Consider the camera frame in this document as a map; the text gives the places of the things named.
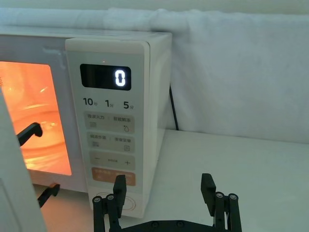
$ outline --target microwave door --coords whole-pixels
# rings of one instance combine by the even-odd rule
[[[46,226],[0,88],[1,231],[45,232]]]

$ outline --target white table surface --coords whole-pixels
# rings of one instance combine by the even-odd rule
[[[143,219],[121,226],[183,219],[212,225],[200,181],[239,196],[244,232],[309,231],[309,145],[168,130]],[[36,186],[39,193],[43,188]],[[86,193],[61,190],[42,208],[49,232],[92,232]]]

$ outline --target orange button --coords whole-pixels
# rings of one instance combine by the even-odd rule
[[[92,168],[91,170],[92,170],[92,178],[96,181],[114,183],[116,176],[125,175],[127,185],[129,186],[136,185],[134,173],[127,173],[127,172],[104,169],[104,168]]]

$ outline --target white fabric backdrop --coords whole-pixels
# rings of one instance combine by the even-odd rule
[[[0,23],[172,32],[181,130],[309,143],[309,16],[0,8]]]

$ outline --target white wall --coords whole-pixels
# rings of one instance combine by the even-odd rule
[[[199,9],[223,12],[308,14],[309,0],[0,0],[0,7],[51,9]]]

